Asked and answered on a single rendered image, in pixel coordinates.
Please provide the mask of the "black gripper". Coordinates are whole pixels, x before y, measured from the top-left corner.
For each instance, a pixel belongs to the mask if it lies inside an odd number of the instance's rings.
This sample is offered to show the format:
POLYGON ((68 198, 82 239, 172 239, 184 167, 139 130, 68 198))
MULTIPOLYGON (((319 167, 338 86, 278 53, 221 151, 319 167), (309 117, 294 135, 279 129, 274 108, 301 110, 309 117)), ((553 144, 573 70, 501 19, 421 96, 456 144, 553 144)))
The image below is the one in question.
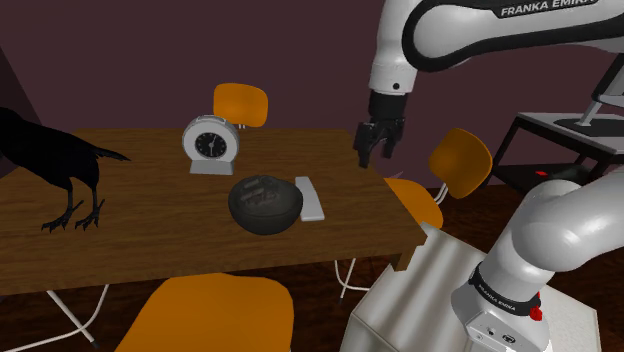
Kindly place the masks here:
POLYGON ((405 107, 408 95, 388 95, 372 91, 369 97, 368 113, 369 122, 358 124, 354 138, 353 149, 357 151, 361 168, 369 166, 370 154, 378 144, 380 130, 378 125, 383 126, 383 140, 385 141, 382 157, 390 159, 395 146, 401 141, 405 123, 405 107))

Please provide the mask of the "orange chair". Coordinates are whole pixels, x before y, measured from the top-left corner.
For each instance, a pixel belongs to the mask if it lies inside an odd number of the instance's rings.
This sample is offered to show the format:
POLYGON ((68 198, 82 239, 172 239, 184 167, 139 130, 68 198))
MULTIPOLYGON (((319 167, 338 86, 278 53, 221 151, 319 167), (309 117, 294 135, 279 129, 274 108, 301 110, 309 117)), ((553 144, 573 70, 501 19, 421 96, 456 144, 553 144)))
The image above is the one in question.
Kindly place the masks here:
POLYGON ((213 113, 235 125, 262 127, 268 117, 268 96, 255 86, 221 83, 213 92, 213 113))
POLYGON ((170 278, 146 301, 114 352, 291 352, 288 289, 224 273, 170 278))
POLYGON ((442 181, 436 196, 422 185, 407 179, 385 181, 418 224, 443 226, 440 204, 446 196, 461 199, 471 194, 489 175, 493 166, 487 146, 474 134, 451 129, 428 159, 430 171, 442 181))

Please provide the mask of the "white remote control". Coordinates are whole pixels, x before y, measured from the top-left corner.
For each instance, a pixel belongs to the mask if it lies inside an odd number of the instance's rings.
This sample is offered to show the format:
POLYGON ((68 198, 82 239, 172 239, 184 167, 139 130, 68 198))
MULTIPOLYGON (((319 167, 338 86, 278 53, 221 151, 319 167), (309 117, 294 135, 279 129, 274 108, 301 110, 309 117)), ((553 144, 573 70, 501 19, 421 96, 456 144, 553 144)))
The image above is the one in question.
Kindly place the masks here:
POLYGON ((325 215, 320 203, 320 199, 311 180, 307 176, 298 176, 295 178, 295 185, 303 196, 303 205, 300 213, 302 222, 323 221, 325 215))

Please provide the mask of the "black bowl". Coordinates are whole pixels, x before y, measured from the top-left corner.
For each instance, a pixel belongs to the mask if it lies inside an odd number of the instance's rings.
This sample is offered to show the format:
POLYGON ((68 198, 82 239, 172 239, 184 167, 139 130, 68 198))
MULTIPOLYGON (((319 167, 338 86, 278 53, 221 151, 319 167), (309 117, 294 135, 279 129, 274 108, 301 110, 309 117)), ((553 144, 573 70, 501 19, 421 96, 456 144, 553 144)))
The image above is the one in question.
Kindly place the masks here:
POLYGON ((299 218, 302 207, 302 192, 293 183, 269 175, 242 179, 228 195, 234 221, 256 235, 285 231, 299 218))

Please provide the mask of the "grey robot stand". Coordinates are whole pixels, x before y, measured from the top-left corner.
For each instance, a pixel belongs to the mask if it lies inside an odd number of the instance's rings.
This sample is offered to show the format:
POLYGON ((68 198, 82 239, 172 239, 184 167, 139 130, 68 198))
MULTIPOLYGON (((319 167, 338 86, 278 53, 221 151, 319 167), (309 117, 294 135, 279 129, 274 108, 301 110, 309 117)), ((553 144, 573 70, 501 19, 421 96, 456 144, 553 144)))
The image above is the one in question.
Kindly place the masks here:
MULTIPOLYGON (((387 267, 350 315, 339 352, 493 352, 473 343, 451 294, 485 254, 422 224, 409 266, 387 267)), ((551 287, 541 291, 552 352, 603 352, 595 309, 551 287)))

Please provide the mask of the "white alarm clock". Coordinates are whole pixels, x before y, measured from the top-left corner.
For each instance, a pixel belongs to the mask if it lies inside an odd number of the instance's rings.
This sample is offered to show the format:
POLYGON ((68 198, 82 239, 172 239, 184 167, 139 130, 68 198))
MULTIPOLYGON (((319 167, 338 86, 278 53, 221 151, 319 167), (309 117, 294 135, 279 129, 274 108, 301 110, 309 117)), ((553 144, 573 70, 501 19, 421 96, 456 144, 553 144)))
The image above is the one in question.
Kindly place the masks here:
POLYGON ((232 175, 240 146, 238 129, 222 117, 202 115, 184 130, 182 146, 191 160, 191 174, 232 175))

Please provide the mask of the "black side table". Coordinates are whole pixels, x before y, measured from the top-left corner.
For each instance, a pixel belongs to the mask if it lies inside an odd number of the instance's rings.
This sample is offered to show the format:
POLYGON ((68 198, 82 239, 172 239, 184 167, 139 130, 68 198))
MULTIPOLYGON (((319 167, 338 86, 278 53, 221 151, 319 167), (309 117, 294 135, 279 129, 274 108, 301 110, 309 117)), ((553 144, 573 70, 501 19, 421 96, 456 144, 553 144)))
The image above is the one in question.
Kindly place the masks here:
POLYGON ((551 179, 584 185, 612 165, 624 165, 624 116, 601 114, 609 105, 624 109, 624 53, 616 56, 582 114, 521 112, 516 115, 493 159, 490 175, 525 194, 551 179), (516 132, 523 129, 577 153, 571 163, 502 165, 516 132))

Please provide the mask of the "brown wooden table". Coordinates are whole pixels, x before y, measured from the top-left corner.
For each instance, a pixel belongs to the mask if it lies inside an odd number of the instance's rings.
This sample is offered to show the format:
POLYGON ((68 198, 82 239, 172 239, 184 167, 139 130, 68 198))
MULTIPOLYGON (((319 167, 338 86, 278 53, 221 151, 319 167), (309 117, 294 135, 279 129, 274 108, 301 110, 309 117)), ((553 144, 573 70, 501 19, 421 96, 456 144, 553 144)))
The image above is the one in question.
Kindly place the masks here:
POLYGON ((76 184, 76 218, 103 202, 87 230, 48 231, 67 194, 24 169, 0 178, 0 296, 389 256, 406 269, 425 234, 384 179, 357 164, 348 132, 244 129, 230 176, 194 175, 178 129, 83 129, 80 136, 115 150, 100 163, 93 192, 76 184), (308 177, 320 221, 296 221, 278 235, 242 229, 227 206, 230 189, 256 174, 308 177))

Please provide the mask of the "black crow figure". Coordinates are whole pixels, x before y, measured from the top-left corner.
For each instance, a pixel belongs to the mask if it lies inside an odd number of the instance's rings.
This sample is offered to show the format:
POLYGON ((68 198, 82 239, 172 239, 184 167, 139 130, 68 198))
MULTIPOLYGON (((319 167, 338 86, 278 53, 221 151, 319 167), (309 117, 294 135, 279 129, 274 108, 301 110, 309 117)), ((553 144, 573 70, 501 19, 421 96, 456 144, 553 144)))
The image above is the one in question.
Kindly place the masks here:
POLYGON ((95 146, 73 134, 30 122, 12 109, 0 107, 0 158, 5 157, 47 183, 67 192, 67 206, 57 219, 42 227, 53 231, 65 228, 73 213, 82 204, 73 199, 72 180, 84 183, 92 193, 92 211, 75 223, 83 229, 99 224, 104 200, 98 198, 100 179, 98 159, 108 157, 126 161, 128 158, 112 150, 95 146))

